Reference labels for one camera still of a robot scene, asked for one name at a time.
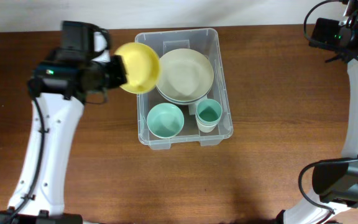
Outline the yellow bowl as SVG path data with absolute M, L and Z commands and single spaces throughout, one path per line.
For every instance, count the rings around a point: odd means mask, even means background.
M 133 94 L 143 94 L 152 91 L 157 85 L 161 65 L 157 53 L 148 45 L 129 42 L 114 53 L 122 58 L 127 82 L 120 87 Z

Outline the mint green bowl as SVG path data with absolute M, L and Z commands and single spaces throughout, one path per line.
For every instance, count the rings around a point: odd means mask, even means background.
M 185 117 L 178 106 L 171 103 L 155 105 L 147 115 L 147 127 L 156 137 L 169 139 L 179 134 L 185 124 Z

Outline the smaller beige plate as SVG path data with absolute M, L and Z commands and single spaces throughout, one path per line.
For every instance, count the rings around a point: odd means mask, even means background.
M 176 49 L 160 58 L 162 67 L 157 89 L 178 103 L 189 103 L 205 96 L 214 82 L 214 70 L 209 60 L 191 49 Z

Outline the grey cup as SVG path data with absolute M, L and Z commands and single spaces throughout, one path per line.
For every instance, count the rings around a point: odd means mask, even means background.
M 220 122 L 220 119 L 221 118 L 218 118 L 214 121 L 205 121 L 205 120 L 201 119 L 199 116 L 196 116 L 196 121 L 197 121 L 198 126 L 206 126 L 206 127 L 216 126 Z

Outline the mint green cup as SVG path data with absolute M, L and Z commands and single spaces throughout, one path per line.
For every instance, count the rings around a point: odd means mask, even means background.
M 196 110 L 196 115 L 205 121 L 214 121 L 221 118 L 223 109 L 221 104 L 213 99 L 206 99 L 202 101 Z

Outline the cream cup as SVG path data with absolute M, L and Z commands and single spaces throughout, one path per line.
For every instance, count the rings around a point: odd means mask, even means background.
M 203 132 L 203 133 L 210 133 L 211 131 L 213 131 L 216 127 L 216 124 L 215 125 L 211 125 L 211 126 L 207 126 L 207 125 L 204 125 L 204 124 L 201 124 L 201 123 L 198 123 L 197 124 L 197 127 L 198 129 Z

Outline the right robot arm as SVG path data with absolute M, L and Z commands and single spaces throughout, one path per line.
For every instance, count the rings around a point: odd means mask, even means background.
M 305 34 L 311 47 L 333 51 L 347 65 L 350 105 L 347 134 L 339 159 L 305 166 L 298 176 L 302 200 L 282 210 L 275 223 L 326 223 L 338 213 L 358 208 L 358 1 L 343 1 L 344 21 L 319 18 L 313 33 Z

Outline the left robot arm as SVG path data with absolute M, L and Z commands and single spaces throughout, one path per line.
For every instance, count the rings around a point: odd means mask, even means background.
M 32 125 L 24 165 L 0 223 L 83 223 L 65 213 L 64 185 L 70 149 L 87 96 L 126 83 L 118 55 L 110 55 L 106 29 L 62 22 L 60 46 L 33 70 L 27 82 Z

